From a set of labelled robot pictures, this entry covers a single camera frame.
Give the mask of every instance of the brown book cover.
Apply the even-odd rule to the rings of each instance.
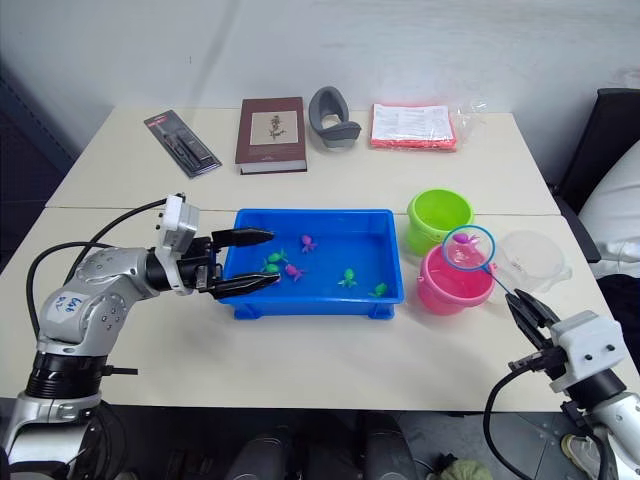
[[[242,101],[236,164],[243,175],[307,171],[302,97]]]

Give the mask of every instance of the black chair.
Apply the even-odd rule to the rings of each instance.
[[[578,148],[564,178],[550,186],[560,213],[569,223],[587,262],[600,253],[578,213],[600,180],[640,140],[640,90],[601,88]]]

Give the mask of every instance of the blue plastic tray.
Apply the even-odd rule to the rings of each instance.
[[[240,210],[236,228],[256,227],[275,233],[275,239],[251,247],[229,249],[225,278],[264,268],[271,253],[284,250],[288,262],[305,270],[294,282],[282,279],[262,290],[220,300],[233,305],[237,319],[262,315],[368,315],[393,317],[393,305],[404,299],[393,214],[389,210]],[[302,253],[302,235],[318,246]],[[347,268],[355,272],[356,286],[338,284]],[[386,283],[382,297],[369,295]]]

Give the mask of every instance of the plastic bag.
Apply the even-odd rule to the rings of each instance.
[[[484,104],[373,105],[371,145],[375,148],[453,152],[466,141]]]

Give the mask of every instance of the pink plastic bucket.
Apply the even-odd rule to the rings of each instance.
[[[453,268],[438,245],[420,265],[418,296],[433,313],[452,315],[483,303],[491,295],[494,283],[493,277],[483,270],[464,272]]]

